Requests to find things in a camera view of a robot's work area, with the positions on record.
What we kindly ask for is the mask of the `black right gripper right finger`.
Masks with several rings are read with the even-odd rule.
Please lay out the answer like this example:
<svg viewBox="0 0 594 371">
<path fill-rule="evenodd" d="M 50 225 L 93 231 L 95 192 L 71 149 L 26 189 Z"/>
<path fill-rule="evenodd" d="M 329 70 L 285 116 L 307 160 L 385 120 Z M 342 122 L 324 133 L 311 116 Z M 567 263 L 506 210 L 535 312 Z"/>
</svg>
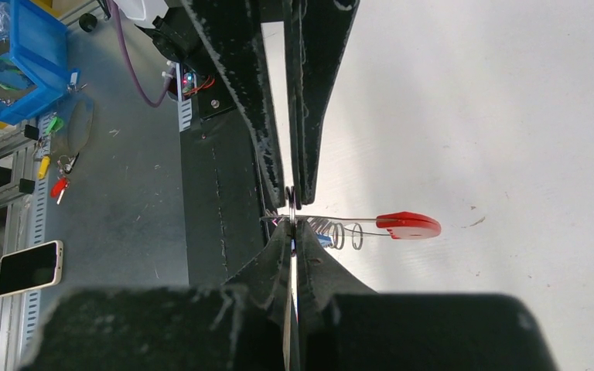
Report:
<svg viewBox="0 0 594 371">
<path fill-rule="evenodd" d="M 299 221 L 295 228 L 297 307 L 299 324 L 323 326 L 323 309 L 335 294 L 373 294 L 321 246 L 310 224 Z"/>
</svg>

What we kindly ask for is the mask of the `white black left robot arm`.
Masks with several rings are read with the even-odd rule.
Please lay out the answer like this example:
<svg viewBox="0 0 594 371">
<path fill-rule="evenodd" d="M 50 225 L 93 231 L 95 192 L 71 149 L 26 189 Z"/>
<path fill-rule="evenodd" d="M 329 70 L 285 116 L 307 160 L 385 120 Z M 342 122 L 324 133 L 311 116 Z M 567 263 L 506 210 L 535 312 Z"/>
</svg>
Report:
<svg viewBox="0 0 594 371">
<path fill-rule="evenodd" d="M 359 4 L 356 1 L 112 1 L 168 60 L 227 88 L 251 134 L 276 207 L 285 203 L 274 104 L 261 27 L 281 22 L 293 191 L 316 198 L 323 122 Z"/>
</svg>

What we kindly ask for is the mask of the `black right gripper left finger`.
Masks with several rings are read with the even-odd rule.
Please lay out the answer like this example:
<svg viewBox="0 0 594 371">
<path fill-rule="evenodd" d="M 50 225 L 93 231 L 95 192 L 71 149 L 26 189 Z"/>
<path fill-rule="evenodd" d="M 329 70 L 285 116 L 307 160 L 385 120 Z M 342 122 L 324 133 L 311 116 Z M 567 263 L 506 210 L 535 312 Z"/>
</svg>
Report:
<svg viewBox="0 0 594 371">
<path fill-rule="evenodd" d="M 292 314 L 291 293 L 292 224 L 282 221 L 265 247 L 226 284 L 247 287 L 251 300 L 268 318 L 285 327 Z"/>
</svg>

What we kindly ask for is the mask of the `blue key tag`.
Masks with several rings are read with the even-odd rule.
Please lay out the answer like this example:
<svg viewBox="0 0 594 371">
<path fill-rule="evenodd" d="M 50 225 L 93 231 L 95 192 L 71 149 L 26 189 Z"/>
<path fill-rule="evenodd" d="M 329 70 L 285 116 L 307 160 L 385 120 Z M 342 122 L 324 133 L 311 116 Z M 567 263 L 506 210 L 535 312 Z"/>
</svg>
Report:
<svg viewBox="0 0 594 371">
<path fill-rule="evenodd" d="M 320 243 L 320 245 L 323 248 L 333 248 L 335 247 L 335 244 L 333 243 L 333 240 L 331 239 L 331 237 L 323 235 L 323 234 L 317 234 L 317 239 Z M 292 245 L 291 245 L 291 256 L 295 257 L 296 256 L 296 244 L 295 241 L 292 241 Z"/>
</svg>

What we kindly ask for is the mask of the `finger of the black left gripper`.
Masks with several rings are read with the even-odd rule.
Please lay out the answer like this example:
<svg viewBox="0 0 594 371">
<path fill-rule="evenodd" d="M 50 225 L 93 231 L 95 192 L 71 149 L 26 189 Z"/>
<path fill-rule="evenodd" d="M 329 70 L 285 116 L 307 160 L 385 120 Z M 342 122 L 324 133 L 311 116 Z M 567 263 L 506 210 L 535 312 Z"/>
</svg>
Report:
<svg viewBox="0 0 594 371">
<path fill-rule="evenodd" d="M 310 205 L 316 197 L 324 117 L 360 3 L 282 5 L 294 194 L 298 205 Z"/>
<path fill-rule="evenodd" d="M 183 1 L 250 132 L 271 204 L 285 205 L 285 183 L 261 10 L 257 1 Z"/>
</svg>

